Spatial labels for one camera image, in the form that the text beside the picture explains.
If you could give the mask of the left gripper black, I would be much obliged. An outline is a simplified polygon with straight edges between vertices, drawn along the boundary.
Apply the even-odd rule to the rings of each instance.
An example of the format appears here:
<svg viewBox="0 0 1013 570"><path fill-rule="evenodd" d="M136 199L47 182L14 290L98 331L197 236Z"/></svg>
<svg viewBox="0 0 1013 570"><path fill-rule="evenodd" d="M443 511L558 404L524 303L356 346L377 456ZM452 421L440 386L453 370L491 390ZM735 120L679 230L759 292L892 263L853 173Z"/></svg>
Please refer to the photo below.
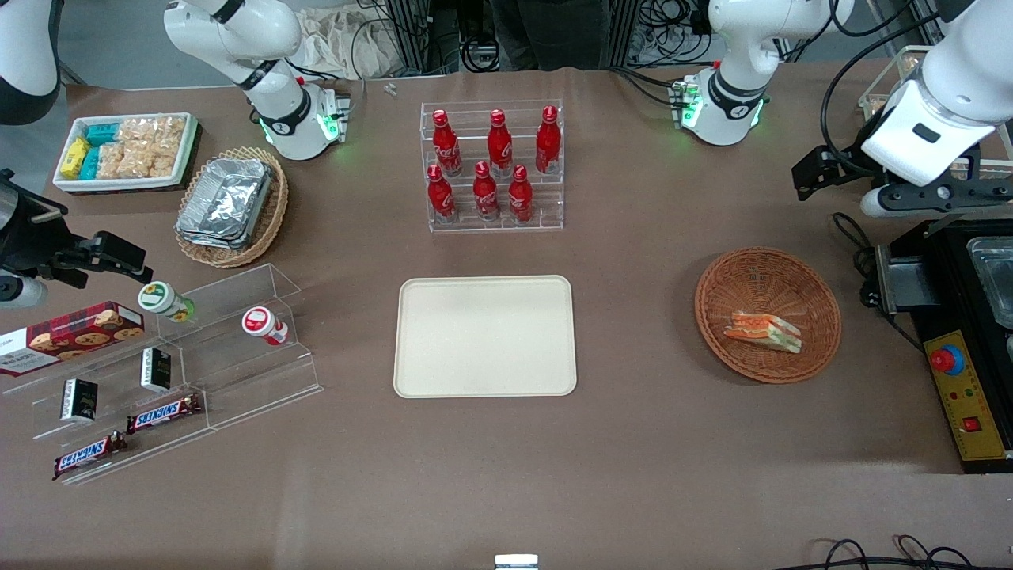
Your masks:
<svg viewBox="0 0 1013 570"><path fill-rule="evenodd" d="M792 167L797 199L806 201L824 188L864 178L861 170L865 166L866 155L854 146L833 153L829 145L820 145ZM875 210L886 217L965 213L1010 203L1012 199L1010 177L942 177L928 185L879 177L875 183Z"/></svg>

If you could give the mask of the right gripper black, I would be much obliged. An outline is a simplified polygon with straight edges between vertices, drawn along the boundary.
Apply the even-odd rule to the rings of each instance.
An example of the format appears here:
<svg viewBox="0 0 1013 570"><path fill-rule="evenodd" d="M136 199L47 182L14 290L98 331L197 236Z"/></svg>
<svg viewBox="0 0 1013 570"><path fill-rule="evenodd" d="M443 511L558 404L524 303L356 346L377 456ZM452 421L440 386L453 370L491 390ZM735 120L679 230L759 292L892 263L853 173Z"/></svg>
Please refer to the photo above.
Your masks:
<svg viewBox="0 0 1013 570"><path fill-rule="evenodd" d="M62 203L40 197L13 181L13 172L1 172L2 269L21 275L68 284L87 286L90 273L115 273L141 284L153 280L145 265L146 250L108 231L94 237L72 234ZM57 267L52 267L57 256Z"/></svg>

